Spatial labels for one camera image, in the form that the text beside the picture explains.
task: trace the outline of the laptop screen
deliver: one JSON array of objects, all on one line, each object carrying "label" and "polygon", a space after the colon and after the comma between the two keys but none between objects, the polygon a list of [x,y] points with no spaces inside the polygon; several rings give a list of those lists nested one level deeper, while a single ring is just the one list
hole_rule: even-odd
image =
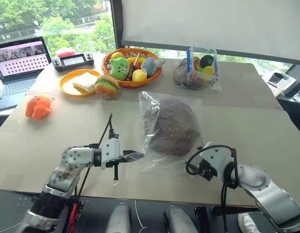
[{"label": "laptop screen", "polygon": [[0,45],[0,78],[2,82],[40,73],[50,63],[41,37]]}]

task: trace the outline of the glass window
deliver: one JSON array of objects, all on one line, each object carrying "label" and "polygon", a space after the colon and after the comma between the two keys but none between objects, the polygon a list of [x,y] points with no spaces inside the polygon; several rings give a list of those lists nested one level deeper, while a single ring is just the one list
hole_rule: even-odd
[{"label": "glass window", "polygon": [[42,36],[53,57],[62,47],[116,49],[109,0],[0,0],[0,43]]},{"label": "glass window", "polygon": [[[177,50],[162,50],[162,49],[152,49],[152,48],[142,48],[151,51],[160,58],[173,58],[173,59],[183,59],[186,58],[185,51]],[[236,56],[227,56],[227,55],[218,55],[219,62],[240,62],[240,63],[252,63],[259,75],[268,74],[273,70],[280,70],[286,72],[292,64],[274,62],[261,59],[253,59],[247,57],[236,57]]]}]

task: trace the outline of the white cord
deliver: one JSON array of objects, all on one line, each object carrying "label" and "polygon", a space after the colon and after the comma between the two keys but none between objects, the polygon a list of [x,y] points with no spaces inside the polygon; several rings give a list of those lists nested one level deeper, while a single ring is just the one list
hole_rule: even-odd
[{"label": "white cord", "polygon": [[137,202],[136,202],[136,200],[135,200],[135,208],[136,208],[137,218],[138,218],[138,220],[139,220],[140,226],[142,227],[142,228],[140,229],[140,231],[139,231],[139,233],[140,233],[140,232],[141,232],[142,230],[144,230],[146,227],[144,227],[144,226],[142,225],[141,221],[140,221],[139,214],[138,214],[138,210],[137,210]]},{"label": "white cord", "polygon": [[6,231],[6,230],[12,229],[12,228],[14,228],[14,227],[18,226],[19,224],[20,224],[20,222],[19,222],[19,223],[17,223],[15,226],[12,226],[12,227],[10,227],[10,228],[7,228],[7,229],[5,229],[5,230],[2,230],[2,231],[0,231],[0,233],[4,232],[4,231]]}]

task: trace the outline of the orange basket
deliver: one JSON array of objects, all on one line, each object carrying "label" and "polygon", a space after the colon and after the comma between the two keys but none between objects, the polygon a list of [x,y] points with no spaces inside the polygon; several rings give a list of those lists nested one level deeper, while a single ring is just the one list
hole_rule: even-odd
[{"label": "orange basket", "polygon": [[[103,73],[105,75],[110,76],[110,77],[112,77],[111,74],[110,74],[111,69],[112,69],[112,65],[109,62],[109,60],[111,59],[112,54],[115,53],[115,52],[121,52],[125,56],[125,58],[136,57],[138,55],[138,53],[140,53],[139,57],[143,57],[143,58],[153,57],[154,59],[158,59],[158,57],[154,53],[151,53],[147,50],[142,50],[142,49],[122,48],[122,49],[118,49],[118,50],[109,52],[104,57],[101,67],[102,67]],[[150,83],[150,82],[154,81],[155,79],[157,79],[159,77],[160,73],[161,73],[161,68],[158,68],[158,70],[156,71],[156,73],[152,77],[147,78],[146,80],[143,80],[143,81],[121,81],[121,80],[118,80],[114,77],[112,77],[112,78],[114,78],[119,83],[119,85],[121,85],[123,87],[138,88],[138,87],[145,86],[148,83]]]}]

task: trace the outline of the plush hamburger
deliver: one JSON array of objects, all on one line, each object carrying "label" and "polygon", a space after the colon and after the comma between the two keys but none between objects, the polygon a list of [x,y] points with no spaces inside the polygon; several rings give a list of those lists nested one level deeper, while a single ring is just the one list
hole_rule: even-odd
[{"label": "plush hamburger", "polygon": [[98,76],[95,91],[101,98],[105,100],[114,99],[119,92],[119,88],[119,84],[113,78],[103,74]]}]

